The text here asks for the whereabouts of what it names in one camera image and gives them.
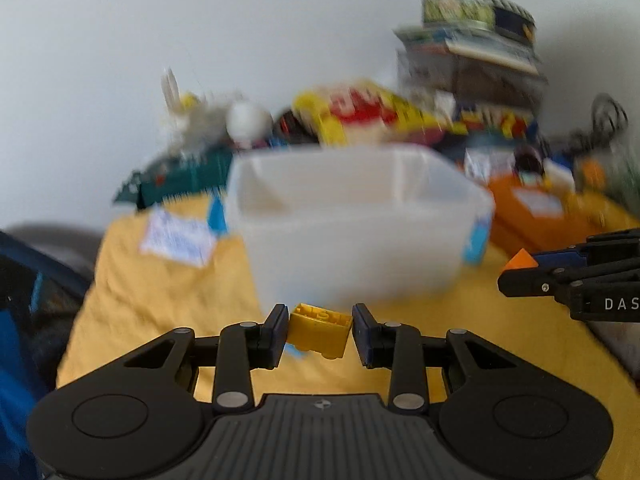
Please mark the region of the dark metal cup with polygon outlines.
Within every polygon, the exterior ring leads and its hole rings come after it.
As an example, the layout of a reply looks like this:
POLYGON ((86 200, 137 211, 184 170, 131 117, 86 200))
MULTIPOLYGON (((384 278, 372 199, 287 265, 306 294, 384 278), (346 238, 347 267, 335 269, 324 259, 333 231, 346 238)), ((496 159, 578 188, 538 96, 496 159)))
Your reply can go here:
POLYGON ((514 152, 514 172, 516 174, 544 174, 544 163, 539 154, 533 150, 517 150, 514 152))

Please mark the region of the white bowl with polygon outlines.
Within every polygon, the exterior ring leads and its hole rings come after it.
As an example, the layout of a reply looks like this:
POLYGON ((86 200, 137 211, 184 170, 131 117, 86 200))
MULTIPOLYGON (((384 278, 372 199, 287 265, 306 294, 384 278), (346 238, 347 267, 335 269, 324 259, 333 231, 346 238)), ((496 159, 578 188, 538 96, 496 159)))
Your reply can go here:
POLYGON ((272 117, 268 110, 254 102, 238 101, 227 112, 226 126, 234 143, 251 144, 270 133, 272 117))

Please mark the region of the light blue cardboard box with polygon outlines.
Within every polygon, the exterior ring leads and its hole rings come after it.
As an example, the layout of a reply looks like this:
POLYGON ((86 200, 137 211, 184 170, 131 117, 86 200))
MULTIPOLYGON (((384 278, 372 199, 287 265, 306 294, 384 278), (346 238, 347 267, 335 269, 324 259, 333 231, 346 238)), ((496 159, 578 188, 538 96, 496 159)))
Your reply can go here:
POLYGON ((489 243, 492 225, 492 215, 478 217, 475 220, 471 234, 466 241, 463 258, 466 263, 477 266, 481 264, 489 243))

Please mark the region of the small white carton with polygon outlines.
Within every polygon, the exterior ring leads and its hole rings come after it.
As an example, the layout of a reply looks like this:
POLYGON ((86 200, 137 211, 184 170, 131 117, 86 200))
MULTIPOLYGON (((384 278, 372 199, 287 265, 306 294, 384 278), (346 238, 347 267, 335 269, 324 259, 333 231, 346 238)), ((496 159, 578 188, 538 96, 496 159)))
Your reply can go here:
POLYGON ((470 148, 464 154, 465 177, 481 184, 512 174, 513 167, 514 151, 507 148, 470 148))

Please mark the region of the round cookie tin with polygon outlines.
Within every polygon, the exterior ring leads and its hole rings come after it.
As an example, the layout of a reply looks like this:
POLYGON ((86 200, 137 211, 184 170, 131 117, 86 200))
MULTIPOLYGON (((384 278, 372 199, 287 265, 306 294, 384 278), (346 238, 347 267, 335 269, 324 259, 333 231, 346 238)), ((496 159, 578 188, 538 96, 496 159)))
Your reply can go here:
POLYGON ((533 15, 511 0, 422 0, 422 22, 490 30, 527 47, 536 39, 533 15))

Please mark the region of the yellow snack bag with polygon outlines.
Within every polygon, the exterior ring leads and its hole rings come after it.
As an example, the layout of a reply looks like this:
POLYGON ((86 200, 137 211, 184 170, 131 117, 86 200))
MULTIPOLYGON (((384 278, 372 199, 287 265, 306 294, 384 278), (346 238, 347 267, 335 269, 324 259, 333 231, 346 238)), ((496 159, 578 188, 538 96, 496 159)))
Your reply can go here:
POLYGON ((422 110, 367 79, 299 93, 292 112, 329 148, 384 143, 433 146, 448 133, 469 133, 462 122, 454 122, 442 112, 422 110))

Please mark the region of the yellow cloth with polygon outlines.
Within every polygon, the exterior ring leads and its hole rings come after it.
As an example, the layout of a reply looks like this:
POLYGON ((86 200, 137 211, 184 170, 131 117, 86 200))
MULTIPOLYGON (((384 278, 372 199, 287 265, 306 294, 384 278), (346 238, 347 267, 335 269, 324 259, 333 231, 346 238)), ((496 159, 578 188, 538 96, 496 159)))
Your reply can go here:
MULTIPOLYGON (((213 336, 231 324, 262 322, 245 248, 220 240, 204 268, 142 254, 145 214, 127 214, 106 229, 96 275, 75 318, 58 383, 66 385, 176 327, 213 336)), ((416 326, 441 337, 466 328, 516 356, 582 388, 610 412, 614 439, 600 468, 603 479, 639 474, 639 393, 630 377, 582 323, 549 298, 506 298, 497 278, 506 256, 489 248, 439 295, 370 304, 381 321, 416 326)), ((257 394, 386 393, 387 370, 364 368, 354 347, 339 360, 285 353, 275 370, 252 375, 257 394)))

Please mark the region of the dark green box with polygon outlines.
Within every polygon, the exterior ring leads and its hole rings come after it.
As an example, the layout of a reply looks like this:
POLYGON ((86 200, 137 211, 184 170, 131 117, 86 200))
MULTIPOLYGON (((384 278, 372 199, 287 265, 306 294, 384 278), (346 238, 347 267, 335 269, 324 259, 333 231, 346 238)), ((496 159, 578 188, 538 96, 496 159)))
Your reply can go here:
POLYGON ((180 196, 224 188, 231 168, 230 148, 208 148, 192 156, 160 156, 134 170, 116 192, 114 204, 145 210, 180 196))

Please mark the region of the white plastic bag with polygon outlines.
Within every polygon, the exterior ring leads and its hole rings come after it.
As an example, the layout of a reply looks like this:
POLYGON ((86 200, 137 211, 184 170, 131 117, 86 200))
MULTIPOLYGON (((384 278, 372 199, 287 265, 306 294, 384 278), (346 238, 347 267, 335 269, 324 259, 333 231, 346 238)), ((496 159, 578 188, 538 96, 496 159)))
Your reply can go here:
POLYGON ((221 144, 227 136, 227 113, 241 92, 200 96, 181 92, 174 72, 168 68, 160 80, 165 111, 160 118, 160 146, 171 156, 189 156, 221 144))

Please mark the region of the white paper packet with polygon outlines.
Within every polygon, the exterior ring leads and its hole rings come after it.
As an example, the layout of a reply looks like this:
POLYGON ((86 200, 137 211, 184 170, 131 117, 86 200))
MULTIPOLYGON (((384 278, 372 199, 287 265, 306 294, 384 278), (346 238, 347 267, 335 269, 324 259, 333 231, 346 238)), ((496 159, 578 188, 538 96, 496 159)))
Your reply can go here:
POLYGON ((140 252, 204 268, 216 245, 217 237, 205 222, 182 218, 163 208, 153 208, 140 243, 140 252))

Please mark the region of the stack of books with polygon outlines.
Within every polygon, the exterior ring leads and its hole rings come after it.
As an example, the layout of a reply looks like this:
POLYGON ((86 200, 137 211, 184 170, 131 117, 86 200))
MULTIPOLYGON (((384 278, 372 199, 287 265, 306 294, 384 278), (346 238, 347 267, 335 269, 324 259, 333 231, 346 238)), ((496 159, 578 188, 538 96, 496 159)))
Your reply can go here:
POLYGON ((407 51, 447 53, 470 60, 540 75, 540 61, 531 47, 506 39, 490 30, 465 26, 400 26, 394 35, 407 51))

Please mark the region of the orange triangular block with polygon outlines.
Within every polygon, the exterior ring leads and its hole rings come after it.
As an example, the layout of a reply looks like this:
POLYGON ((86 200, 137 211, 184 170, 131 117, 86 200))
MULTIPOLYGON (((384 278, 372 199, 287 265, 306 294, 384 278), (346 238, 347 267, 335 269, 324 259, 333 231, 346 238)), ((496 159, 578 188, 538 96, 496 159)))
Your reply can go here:
POLYGON ((525 249, 520 249, 502 268, 503 272, 509 270, 535 269, 539 266, 537 260, 525 249))

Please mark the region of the colourful shape blocks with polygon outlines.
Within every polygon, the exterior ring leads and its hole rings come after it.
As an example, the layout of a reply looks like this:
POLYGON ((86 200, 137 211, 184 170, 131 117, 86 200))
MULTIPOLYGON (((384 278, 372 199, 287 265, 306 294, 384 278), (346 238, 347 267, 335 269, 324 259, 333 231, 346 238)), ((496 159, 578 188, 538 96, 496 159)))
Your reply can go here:
POLYGON ((481 102, 458 103, 452 124, 455 132, 497 133, 513 140, 530 140, 538 132, 537 119, 530 110, 481 102))

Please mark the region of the white plastic bin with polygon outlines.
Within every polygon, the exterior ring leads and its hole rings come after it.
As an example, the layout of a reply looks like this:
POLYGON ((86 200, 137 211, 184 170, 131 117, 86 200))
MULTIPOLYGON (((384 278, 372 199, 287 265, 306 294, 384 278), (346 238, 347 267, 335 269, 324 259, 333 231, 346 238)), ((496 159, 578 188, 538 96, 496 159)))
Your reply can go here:
POLYGON ((486 188, 411 144, 245 153, 224 203, 261 307, 335 310, 448 287, 494 209, 486 188))

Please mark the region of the yellow building block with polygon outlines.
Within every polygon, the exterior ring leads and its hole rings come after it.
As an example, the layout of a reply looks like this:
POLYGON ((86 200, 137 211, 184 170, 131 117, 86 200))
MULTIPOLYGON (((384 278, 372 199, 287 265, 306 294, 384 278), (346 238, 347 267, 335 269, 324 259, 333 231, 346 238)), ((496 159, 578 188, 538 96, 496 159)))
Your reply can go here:
POLYGON ((344 356, 352 316, 311 304, 299 304, 288 319, 288 339, 299 351, 319 353, 327 360, 344 356))

